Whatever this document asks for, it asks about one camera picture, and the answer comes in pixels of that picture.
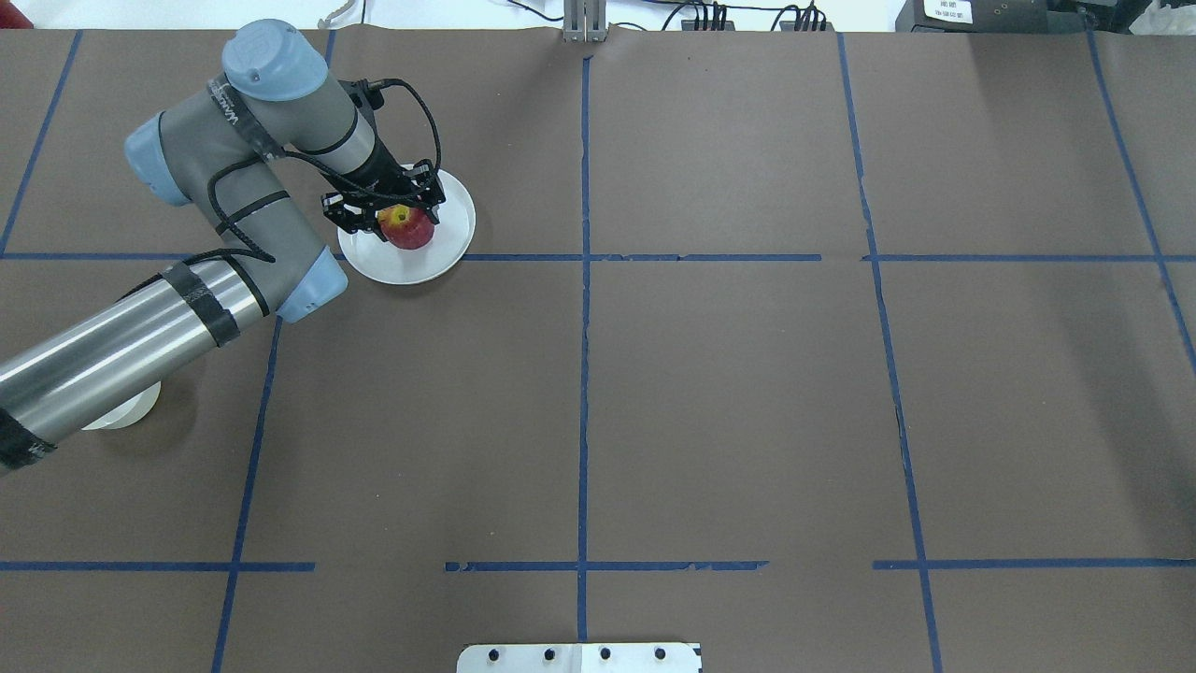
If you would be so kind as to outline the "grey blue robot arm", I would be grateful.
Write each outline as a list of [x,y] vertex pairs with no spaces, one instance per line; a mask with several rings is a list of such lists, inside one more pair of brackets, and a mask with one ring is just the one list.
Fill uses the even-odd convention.
[[344,79],[282,19],[234,30],[196,93],[158,109],[122,141],[158,224],[104,243],[18,249],[22,263],[157,261],[150,277],[48,339],[4,357],[4,475],[53,455],[126,402],[249,328],[299,322],[348,279],[277,175],[321,176],[321,216],[342,234],[385,241],[383,213],[439,221],[443,136],[419,91],[397,77]]

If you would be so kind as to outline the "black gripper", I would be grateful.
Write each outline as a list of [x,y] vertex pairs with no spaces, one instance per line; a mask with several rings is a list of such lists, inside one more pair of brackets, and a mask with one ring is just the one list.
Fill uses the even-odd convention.
[[371,208],[405,204],[422,210],[437,226],[441,222],[437,209],[445,201],[439,165],[401,165],[384,142],[376,142],[362,165],[338,172],[338,192],[323,196],[323,216],[348,235],[376,235],[377,212]]

